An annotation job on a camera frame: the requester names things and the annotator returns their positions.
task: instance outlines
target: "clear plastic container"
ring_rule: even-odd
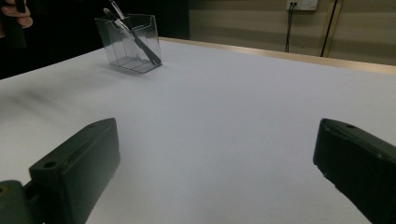
[[[138,73],[162,65],[155,17],[124,15],[125,19],[120,21],[129,30],[122,29],[106,16],[95,18],[109,63]]]

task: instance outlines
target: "cable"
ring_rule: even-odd
[[[285,52],[289,52],[289,42],[290,42],[290,31],[291,31],[291,19],[293,17],[293,11],[297,3],[290,3],[289,7],[289,23],[288,23],[288,33],[286,35],[286,47]]]

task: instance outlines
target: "table surface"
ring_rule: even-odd
[[[369,223],[313,164],[320,120],[396,145],[396,76],[169,40],[144,75],[102,49],[0,81],[0,178],[116,118],[121,163],[87,223]]]

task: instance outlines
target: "screw hole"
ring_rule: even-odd
[[[56,165],[55,161],[49,161],[46,164],[44,164],[44,168],[51,168],[54,167]]]

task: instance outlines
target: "electrical outlet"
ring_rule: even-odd
[[[290,6],[291,6],[292,3],[297,4],[297,5],[294,7],[293,10],[300,10],[300,8],[301,8],[301,2],[302,2],[302,0],[288,0],[288,1],[287,1],[287,4],[286,4],[286,10],[289,10],[289,9],[290,9]]]
[[[315,11],[317,10],[318,0],[301,0],[301,10]]]

